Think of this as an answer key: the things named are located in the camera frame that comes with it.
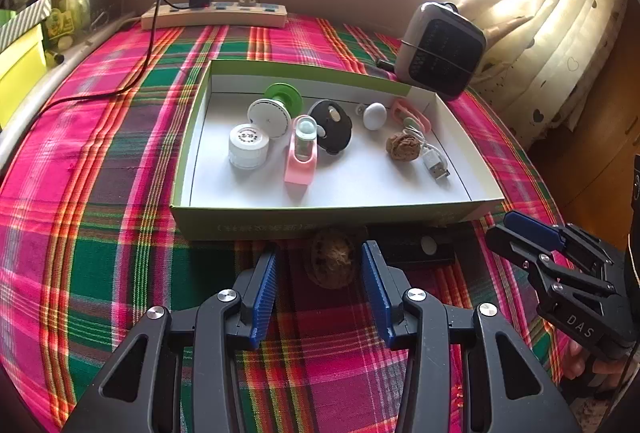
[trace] white container lid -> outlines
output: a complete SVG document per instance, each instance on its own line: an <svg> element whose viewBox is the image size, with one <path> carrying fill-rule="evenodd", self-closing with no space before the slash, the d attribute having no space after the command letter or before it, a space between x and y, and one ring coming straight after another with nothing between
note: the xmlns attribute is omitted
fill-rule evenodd
<svg viewBox="0 0 640 433"><path fill-rule="evenodd" d="M268 151L269 136L255 124L238 124L229 133L229 161L236 168L258 168Z"/></svg>

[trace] cardboard box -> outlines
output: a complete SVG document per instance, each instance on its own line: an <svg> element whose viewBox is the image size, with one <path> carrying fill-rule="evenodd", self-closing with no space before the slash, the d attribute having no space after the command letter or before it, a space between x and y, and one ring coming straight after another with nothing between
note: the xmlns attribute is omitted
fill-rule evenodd
<svg viewBox="0 0 640 433"><path fill-rule="evenodd" d="M305 109L318 99L340 103L353 121L348 147L319 150L308 187L284 182L289 138L271 140L260 168L228 161L228 133L245 122L248 105L272 83L295 86ZM431 121L428 140L447 155L450 175L434 180L423 162L392 161L386 138L400 131L391 117L376 131L355 115L358 103L389 108L407 97ZM433 92L362 74L306 65L215 60L189 115L180 147L171 211L190 240L304 236L328 225L420 220L446 224L478 218L503 200L484 159L446 104Z"/></svg>
<svg viewBox="0 0 640 433"><path fill-rule="evenodd" d="M33 27L0 54L0 128L47 72L42 49L42 27Z"/></svg>

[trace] curtain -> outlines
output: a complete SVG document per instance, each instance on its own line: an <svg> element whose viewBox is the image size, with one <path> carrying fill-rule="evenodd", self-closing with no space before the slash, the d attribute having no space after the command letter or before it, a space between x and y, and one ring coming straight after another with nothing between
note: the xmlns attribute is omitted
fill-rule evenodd
<svg viewBox="0 0 640 433"><path fill-rule="evenodd" d="M627 0L462 0L487 36L470 82L527 149L574 129L620 31Z"/></svg>

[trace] metal screw cap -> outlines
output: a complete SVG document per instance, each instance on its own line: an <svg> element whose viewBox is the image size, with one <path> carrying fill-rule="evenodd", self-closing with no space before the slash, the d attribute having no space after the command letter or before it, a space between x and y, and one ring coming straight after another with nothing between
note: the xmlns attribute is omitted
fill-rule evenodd
<svg viewBox="0 0 640 433"><path fill-rule="evenodd" d="M236 291L232 288L223 288L220 292L218 292L218 299L224 302L233 301L234 299L236 299L236 296Z"/></svg>
<svg viewBox="0 0 640 433"><path fill-rule="evenodd" d="M427 298L427 293L421 288L411 288L406 294L411 301L424 301Z"/></svg>
<svg viewBox="0 0 640 433"><path fill-rule="evenodd" d="M155 307L151 307L146 311L146 317L149 319L158 319L164 316L164 307L156 305Z"/></svg>
<svg viewBox="0 0 640 433"><path fill-rule="evenodd" d="M492 303L482 303L478 308L483 316L493 317L498 314L498 309Z"/></svg>

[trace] portable speaker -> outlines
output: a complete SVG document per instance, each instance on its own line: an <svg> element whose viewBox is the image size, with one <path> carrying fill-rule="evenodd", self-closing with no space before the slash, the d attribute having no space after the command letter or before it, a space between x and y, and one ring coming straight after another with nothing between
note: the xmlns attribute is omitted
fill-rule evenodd
<svg viewBox="0 0 640 433"><path fill-rule="evenodd" d="M402 83L432 90L446 101L463 92L486 47L482 31L453 9L452 4L422 4L401 40L395 65Z"/></svg>

